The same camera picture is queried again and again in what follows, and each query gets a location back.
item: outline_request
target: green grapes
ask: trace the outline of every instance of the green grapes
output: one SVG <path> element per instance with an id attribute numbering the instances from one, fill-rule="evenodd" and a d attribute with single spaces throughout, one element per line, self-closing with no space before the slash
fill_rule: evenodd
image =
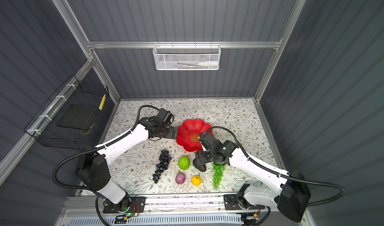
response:
<path id="1" fill-rule="evenodd" d="M 220 185 L 221 182 L 221 177 L 223 176 L 223 172 L 225 171 L 225 164 L 224 163 L 217 163 L 215 162 L 212 163 L 214 168 L 212 171 L 214 172 L 214 176 L 212 179 L 212 185 L 214 189 L 218 189 L 218 186 Z"/>

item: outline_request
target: purple onion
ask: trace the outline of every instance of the purple onion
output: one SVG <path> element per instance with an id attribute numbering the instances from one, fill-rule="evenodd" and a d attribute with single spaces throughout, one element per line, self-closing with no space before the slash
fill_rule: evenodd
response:
<path id="1" fill-rule="evenodd" d="M 183 173 L 179 173 L 177 176 L 176 176 L 176 183 L 178 184 L 183 184 L 185 182 L 185 174 Z"/>

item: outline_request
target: floral tablecloth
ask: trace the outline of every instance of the floral tablecloth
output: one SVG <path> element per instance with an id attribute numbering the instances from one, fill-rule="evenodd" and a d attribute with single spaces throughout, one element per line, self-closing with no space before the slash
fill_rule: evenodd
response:
<path id="1" fill-rule="evenodd" d="M 201 118 L 214 126 L 223 126 L 232 130 L 244 148 L 251 155 L 276 166 L 266 135 L 262 128 L 252 99 L 193 99 L 193 100 L 149 100 L 121 101 L 108 130 L 105 141 L 116 137 L 132 127 L 136 120 L 137 110 L 143 104 L 164 108 L 175 115 L 173 126 L 181 125 L 186 119 Z M 154 109 L 143 108 L 140 117 L 156 115 Z M 233 141 L 232 136 L 224 130 L 214 129 L 214 136 Z M 157 184 L 152 181 L 152 174 L 159 162 L 162 149 L 170 151 L 172 160 L 168 170 L 162 175 Z M 181 170 L 177 162 L 181 156 L 187 156 L 191 166 Z M 162 138 L 157 142 L 146 140 L 119 156 L 109 167 L 112 178 L 129 194 L 158 194 L 158 193 L 203 193 L 203 192 L 233 192 L 248 182 L 253 186 L 263 187 L 262 182 L 247 175 L 242 170 L 226 165 L 222 181 L 217 190 L 212 185 L 212 165 L 207 164 L 207 171 L 199 172 L 192 165 L 194 153 L 186 152 L 175 140 Z M 175 183 L 175 177 L 183 172 L 187 179 L 184 184 Z M 202 183 L 194 186 L 193 176 L 199 175 Z M 88 190 L 82 195 L 91 195 Z"/>

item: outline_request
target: bunch of grapes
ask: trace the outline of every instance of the bunch of grapes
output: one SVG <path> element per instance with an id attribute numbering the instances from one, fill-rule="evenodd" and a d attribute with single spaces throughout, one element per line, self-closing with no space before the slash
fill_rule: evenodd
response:
<path id="1" fill-rule="evenodd" d="M 161 151 L 161 154 L 159 157 L 160 163 L 156 164 L 156 171 L 152 175 L 153 176 L 152 180 L 155 181 L 155 183 L 159 181 L 161 173 L 168 169 L 169 162 L 171 159 L 172 158 L 171 156 L 169 156 L 169 151 L 167 150 Z"/>
<path id="2" fill-rule="evenodd" d="M 214 189 L 218 189 L 218 186 L 220 185 L 221 177 L 223 176 L 223 172 L 225 171 L 225 165 L 224 163 L 212 163 L 214 168 L 214 178 L 212 181 L 212 185 L 214 186 Z"/>

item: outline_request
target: yellow strip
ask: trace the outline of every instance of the yellow strip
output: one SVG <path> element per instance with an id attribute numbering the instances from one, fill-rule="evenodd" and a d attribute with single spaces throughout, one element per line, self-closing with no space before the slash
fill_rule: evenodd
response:
<path id="1" fill-rule="evenodd" d="M 104 102 L 105 102 L 105 95 L 103 95 L 103 98 L 101 99 L 100 106 L 99 106 L 99 110 L 102 110 L 102 109 L 103 109 Z"/>

